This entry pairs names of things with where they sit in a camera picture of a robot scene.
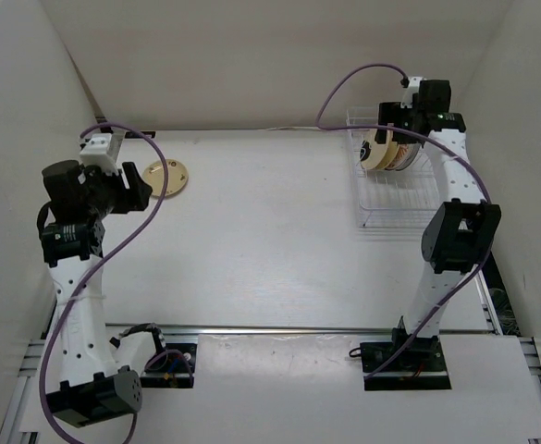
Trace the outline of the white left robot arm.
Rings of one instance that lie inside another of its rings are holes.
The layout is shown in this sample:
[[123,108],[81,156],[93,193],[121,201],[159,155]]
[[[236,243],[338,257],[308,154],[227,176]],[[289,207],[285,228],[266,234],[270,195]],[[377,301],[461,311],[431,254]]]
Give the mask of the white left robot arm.
[[107,337],[103,220],[145,210],[152,189],[131,162],[111,173],[76,160],[58,162],[43,170],[43,185],[49,201],[38,216],[38,231],[58,315],[44,353],[50,355],[57,343],[62,348],[56,390],[46,386],[49,361],[41,363],[43,412],[53,425],[76,428],[136,415],[142,404],[142,368],[164,366],[168,348],[155,325],[133,327],[121,339]]

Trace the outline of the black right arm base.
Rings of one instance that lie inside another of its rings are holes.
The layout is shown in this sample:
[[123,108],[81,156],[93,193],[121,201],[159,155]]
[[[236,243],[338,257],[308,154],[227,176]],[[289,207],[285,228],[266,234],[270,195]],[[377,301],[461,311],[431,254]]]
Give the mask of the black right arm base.
[[450,390],[451,383],[438,336],[417,338],[398,352],[410,337],[403,327],[391,339],[361,342],[349,351],[360,359],[365,391]]

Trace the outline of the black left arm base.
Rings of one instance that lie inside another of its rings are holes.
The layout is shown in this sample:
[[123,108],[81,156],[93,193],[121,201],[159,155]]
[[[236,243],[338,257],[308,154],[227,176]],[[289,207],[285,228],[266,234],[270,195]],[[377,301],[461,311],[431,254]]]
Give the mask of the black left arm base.
[[197,344],[169,343],[168,350],[177,350],[160,357],[141,376],[144,389],[192,389],[195,382]]

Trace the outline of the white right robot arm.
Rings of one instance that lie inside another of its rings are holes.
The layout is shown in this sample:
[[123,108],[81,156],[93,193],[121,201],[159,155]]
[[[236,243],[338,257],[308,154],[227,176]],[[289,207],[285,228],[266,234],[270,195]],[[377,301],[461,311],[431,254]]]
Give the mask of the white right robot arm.
[[389,347],[390,361],[409,370],[433,348],[450,298],[486,261],[501,210],[470,164],[463,117],[450,110],[449,82],[412,77],[401,85],[400,101],[380,104],[378,123],[392,126],[394,142],[422,146],[440,200],[421,238],[420,283]]

